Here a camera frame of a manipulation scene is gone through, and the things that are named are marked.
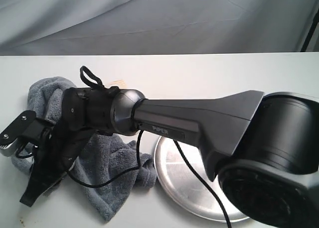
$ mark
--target robotic arm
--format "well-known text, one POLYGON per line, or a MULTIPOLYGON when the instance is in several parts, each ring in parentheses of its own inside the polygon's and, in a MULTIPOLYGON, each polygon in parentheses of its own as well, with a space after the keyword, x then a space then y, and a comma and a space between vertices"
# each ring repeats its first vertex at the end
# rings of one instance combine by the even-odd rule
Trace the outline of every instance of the robotic arm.
POLYGON ((90 87, 64 92, 56 125, 24 111, 0 134, 6 156, 34 144, 25 205, 72 169, 94 133, 145 130, 198 147, 208 178, 218 174, 227 198, 251 218, 280 228, 319 227, 316 99, 246 91, 214 100, 148 100, 137 90, 105 88, 86 67, 81 79, 90 87))

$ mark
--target white cloth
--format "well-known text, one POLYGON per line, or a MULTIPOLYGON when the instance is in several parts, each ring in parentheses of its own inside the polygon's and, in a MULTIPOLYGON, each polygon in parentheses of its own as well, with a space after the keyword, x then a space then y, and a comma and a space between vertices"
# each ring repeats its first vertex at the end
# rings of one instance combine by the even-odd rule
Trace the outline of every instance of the white cloth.
POLYGON ((0 9, 2 55, 292 52, 300 49, 318 5, 318 0, 33 0, 27 7, 13 1, 15 13, 0 9))

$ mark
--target silver tray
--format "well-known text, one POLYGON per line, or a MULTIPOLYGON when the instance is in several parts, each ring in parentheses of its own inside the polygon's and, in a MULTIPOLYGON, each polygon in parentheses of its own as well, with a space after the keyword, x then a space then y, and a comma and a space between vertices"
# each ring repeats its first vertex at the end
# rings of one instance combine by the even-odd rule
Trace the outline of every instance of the silver tray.
MULTIPOLYGON (((246 215, 242 214, 228 201, 218 184, 218 178, 214 182, 208 180, 198 149, 184 143, 180 143, 180 146, 194 169, 217 193, 231 222, 247 219, 246 215)), ((158 140, 154 163, 160 184, 177 204, 199 217, 225 222, 223 212, 217 201, 186 166, 173 140, 165 137, 158 140)))

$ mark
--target black strap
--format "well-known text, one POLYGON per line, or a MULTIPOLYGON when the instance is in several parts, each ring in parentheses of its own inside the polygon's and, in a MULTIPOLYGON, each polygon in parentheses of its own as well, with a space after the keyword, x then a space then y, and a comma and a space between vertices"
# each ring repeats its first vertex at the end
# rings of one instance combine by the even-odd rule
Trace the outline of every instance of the black strap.
POLYGON ((104 90, 105 87, 101 81, 101 79, 99 77, 96 77, 86 66, 82 66, 80 68, 80 78, 83 81, 84 84, 86 84, 87 86, 91 87, 92 89, 96 89, 96 90, 104 90), (92 80, 96 81, 96 83, 93 83, 91 81, 89 81, 84 73, 92 80))

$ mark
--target gray towel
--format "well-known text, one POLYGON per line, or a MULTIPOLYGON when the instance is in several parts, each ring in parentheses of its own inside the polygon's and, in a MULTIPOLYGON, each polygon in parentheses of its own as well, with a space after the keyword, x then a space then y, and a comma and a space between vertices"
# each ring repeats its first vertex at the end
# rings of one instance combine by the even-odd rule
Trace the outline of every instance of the gray towel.
MULTIPOLYGON (((27 109, 36 112, 38 117, 56 123, 61 114, 61 98, 64 90, 76 87, 71 81, 54 77, 43 79, 30 87, 27 109)), ((28 144, 26 151, 31 150, 28 144)), ((23 173, 28 174, 31 161, 11 157, 12 163, 23 173)), ((94 135, 76 159, 72 173, 79 180, 89 184, 100 184, 111 179, 123 170, 137 165, 136 142, 123 143, 114 134, 111 137, 94 135)), ((134 185, 151 188, 156 181, 152 156, 141 154, 141 169, 131 171, 108 186, 92 189, 82 186, 91 204, 101 216, 109 221, 128 198, 134 185)))

